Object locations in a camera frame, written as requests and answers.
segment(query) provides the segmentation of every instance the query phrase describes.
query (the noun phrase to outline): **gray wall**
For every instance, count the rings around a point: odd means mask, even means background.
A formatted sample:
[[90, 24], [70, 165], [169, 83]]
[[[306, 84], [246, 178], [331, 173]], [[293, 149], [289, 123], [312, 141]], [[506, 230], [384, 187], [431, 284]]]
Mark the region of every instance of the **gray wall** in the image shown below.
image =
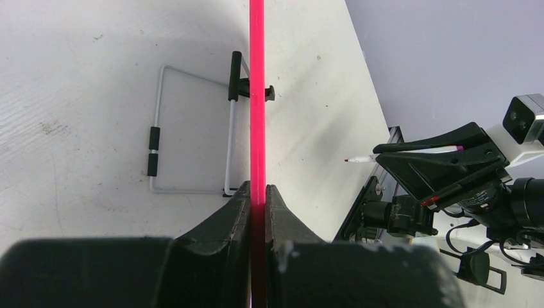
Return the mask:
[[[407, 141], [502, 121], [544, 94], [544, 1], [346, 0], [389, 126]], [[544, 178], [544, 158], [514, 169]]]

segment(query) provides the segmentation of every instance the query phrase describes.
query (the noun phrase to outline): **black plastic part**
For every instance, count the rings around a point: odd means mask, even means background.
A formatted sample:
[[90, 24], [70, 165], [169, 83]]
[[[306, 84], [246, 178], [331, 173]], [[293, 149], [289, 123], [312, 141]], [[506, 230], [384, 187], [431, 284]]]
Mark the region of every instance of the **black plastic part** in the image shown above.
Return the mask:
[[355, 233], [355, 242], [356, 243], [368, 243], [368, 240], [375, 241], [376, 238], [380, 235], [380, 229], [377, 227], [359, 227]]
[[529, 232], [523, 232], [518, 240], [528, 244], [531, 248], [544, 249], [544, 233], [542, 230], [531, 231], [532, 229]]
[[208, 219], [176, 239], [159, 307], [247, 307], [250, 183]]
[[276, 90], [274, 90], [274, 86], [270, 85], [270, 87], [264, 89], [264, 101], [275, 101], [276, 100]]
[[[517, 238], [518, 232], [521, 230], [523, 230], [523, 228], [520, 226], [513, 226], [501, 229], [487, 228], [486, 237], [496, 243], [500, 243], [501, 241], [506, 239], [509, 239], [511, 242], [513, 242], [513, 240]], [[520, 239], [513, 244], [521, 245], [523, 244], [523, 241]]]
[[265, 215], [268, 307], [464, 307], [454, 276], [426, 247], [326, 243], [274, 185]]
[[490, 187], [458, 204], [467, 215], [488, 228], [505, 229], [518, 224], [505, 185]]
[[[244, 96], [245, 98], [248, 98], [250, 96], [250, 79], [249, 78], [242, 78], [240, 79], [240, 87], [239, 92], [241, 96]], [[264, 89], [264, 101], [274, 101], [276, 100], [276, 90], [274, 89], [274, 86], [270, 86], [269, 88]]]
[[240, 51], [232, 52], [230, 61], [230, 79], [228, 81], [228, 100], [238, 101], [238, 91], [240, 86], [240, 70], [242, 67], [242, 53]]
[[158, 151], [158, 141], [160, 139], [160, 127], [152, 126], [149, 130], [149, 149]]
[[158, 154], [150, 153], [148, 157], [148, 176], [157, 176]]
[[544, 228], [544, 180], [519, 178], [512, 188], [512, 210], [523, 227]]
[[365, 225], [375, 225], [380, 228], [387, 228], [391, 204], [383, 201], [368, 201], [362, 209], [362, 217]]
[[395, 237], [415, 237], [416, 232], [426, 235], [438, 234], [432, 227], [434, 212], [422, 207], [411, 196], [393, 198], [388, 218], [387, 232]]
[[544, 281], [544, 269], [541, 268], [522, 268], [522, 275], [527, 278]]
[[[247, 307], [249, 213], [245, 182], [175, 240], [19, 243], [0, 261], [0, 306]], [[464, 307], [447, 266], [428, 248], [327, 244], [289, 211], [275, 186], [267, 187], [265, 215], [270, 308]]]
[[[462, 146], [462, 151], [426, 154], [395, 153], [441, 146]], [[444, 209], [477, 193], [502, 185], [509, 177], [509, 161], [486, 132], [469, 123], [434, 138], [380, 144], [376, 161], [420, 203]]]
[[366, 181], [366, 185], [363, 186], [359, 195], [355, 199], [348, 215], [344, 219], [344, 222], [340, 226], [335, 241], [349, 241], [351, 236], [354, 235], [362, 226], [362, 210], [363, 206], [371, 201], [380, 201], [382, 199], [382, 191], [379, 190], [379, 194], [376, 194], [376, 185], [378, 184], [378, 178], [371, 176]]
[[[474, 251], [474, 249], [468, 248], [467, 252], [471, 251]], [[471, 284], [475, 284], [476, 286], [485, 287], [486, 289], [502, 295], [506, 292], [506, 272], [501, 269], [491, 267], [489, 265], [489, 255], [487, 253], [482, 252], [476, 255], [456, 255], [442, 249], [440, 249], [440, 252], [461, 260], [461, 263], [459, 264], [459, 271], [457, 273], [454, 272], [457, 278]], [[494, 271], [500, 275], [500, 287], [488, 285], [490, 271]]]
[[240, 86], [239, 86], [238, 94], [241, 96], [244, 96], [245, 98], [248, 98], [250, 96], [250, 79], [249, 78], [242, 78], [240, 79]]
[[0, 261], [0, 307], [156, 307], [172, 239], [39, 239]]

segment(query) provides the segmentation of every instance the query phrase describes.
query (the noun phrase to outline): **scuff mark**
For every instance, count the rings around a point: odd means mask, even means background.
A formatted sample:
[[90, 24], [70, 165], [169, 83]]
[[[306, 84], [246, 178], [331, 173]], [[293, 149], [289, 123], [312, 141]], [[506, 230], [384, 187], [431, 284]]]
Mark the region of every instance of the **scuff mark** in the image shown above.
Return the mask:
[[42, 131], [46, 133], [46, 135], [50, 135], [52, 133], [56, 133], [59, 130], [63, 130], [67, 128], [67, 126], [59, 125], [58, 121], [54, 121], [53, 123], [40, 123], [42, 126]]
[[278, 271], [280, 271], [280, 273], [285, 273], [287, 271], [289, 255], [293, 249], [294, 244], [292, 241], [285, 241], [285, 243], [280, 247], [280, 257], [278, 262]]
[[187, 199], [187, 201], [189, 202], [189, 206], [190, 206], [190, 207], [191, 207], [192, 209], [194, 209], [194, 207], [192, 207], [192, 202], [191, 202], [191, 199], [189, 199], [189, 197], [187, 197], [187, 196], [186, 196], [186, 195], [184, 195], [184, 194], [183, 194], [182, 196], [184, 196], [184, 197], [185, 197], [185, 199]]
[[55, 211], [56, 211], [56, 220], [58, 223], [58, 227], [60, 229], [60, 234], [64, 236], [64, 231], [62, 230], [62, 224], [60, 223], [60, 215], [58, 213], [58, 184], [56, 182], [56, 162], [55, 162], [55, 156], [53, 153], [51, 153], [51, 156], [53, 157], [53, 176], [55, 176]]
[[6, 186], [6, 187], [0, 189], [0, 193], [3, 192], [3, 191], [5, 191], [6, 189], [9, 189], [9, 188], [13, 187], [13, 186], [15, 186], [15, 184], [8, 185], [8, 186]]
[[362, 40], [366, 40], [370, 32], [372, 31], [372, 28], [369, 28], [368, 31], [362, 36]]
[[12, 226], [10, 226], [10, 225], [6, 225], [5, 223], [0, 223], [0, 226], [6, 227], [6, 228], [8, 228], [8, 229], [15, 230], [15, 231], [22, 231], [22, 228], [15, 228], [15, 227], [12, 227]]

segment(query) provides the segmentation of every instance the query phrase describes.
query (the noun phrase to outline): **marker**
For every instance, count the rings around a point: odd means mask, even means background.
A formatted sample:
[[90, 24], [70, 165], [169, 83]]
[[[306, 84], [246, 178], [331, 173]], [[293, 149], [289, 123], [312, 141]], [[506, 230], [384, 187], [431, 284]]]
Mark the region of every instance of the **marker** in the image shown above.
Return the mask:
[[[422, 149], [422, 150], [412, 150], [412, 151], [399, 151], [395, 153], [424, 153], [424, 154], [440, 154], [440, 153], [450, 153], [456, 151], [462, 151], [462, 146], [441, 146], [440, 148], [431, 148], [431, 149]], [[372, 154], [361, 157], [354, 157], [344, 159], [345, 162], [376, 162], [376, 157], [380, 154]]]

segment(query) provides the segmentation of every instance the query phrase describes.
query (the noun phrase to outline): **camera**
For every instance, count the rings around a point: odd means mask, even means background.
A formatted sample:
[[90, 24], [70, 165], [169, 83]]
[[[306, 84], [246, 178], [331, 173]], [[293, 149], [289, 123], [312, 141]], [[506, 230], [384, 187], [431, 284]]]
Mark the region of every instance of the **camera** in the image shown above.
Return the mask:
[[544, 96], [515, 96], [502, 120], [502, 126], [518, 144], [544, 145]]

